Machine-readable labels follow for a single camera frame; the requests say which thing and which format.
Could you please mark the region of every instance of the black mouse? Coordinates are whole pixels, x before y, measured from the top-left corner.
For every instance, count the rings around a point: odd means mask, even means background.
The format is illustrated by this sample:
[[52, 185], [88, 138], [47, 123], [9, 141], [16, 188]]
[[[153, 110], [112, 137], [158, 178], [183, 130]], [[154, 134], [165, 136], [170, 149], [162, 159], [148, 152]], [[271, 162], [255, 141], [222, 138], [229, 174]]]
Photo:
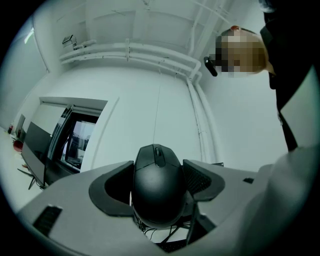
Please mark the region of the black mouse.
[[140, 148], [131, 194], [135, 214], [149, 227], [169, 227], [180, 218], [187, 185], [182, 166], [170, 148], [160, 144]]

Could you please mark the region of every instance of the mouse scroll wheel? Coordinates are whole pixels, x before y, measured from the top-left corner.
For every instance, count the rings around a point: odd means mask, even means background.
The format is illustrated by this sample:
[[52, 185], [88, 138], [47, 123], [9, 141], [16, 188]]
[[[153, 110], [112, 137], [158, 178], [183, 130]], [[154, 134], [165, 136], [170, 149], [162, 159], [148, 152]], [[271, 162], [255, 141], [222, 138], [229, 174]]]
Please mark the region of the mouse scroll wheel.
[[158, 147], [155, 148], [155, 154], [160, 157], [161, 156], [161, 151]]

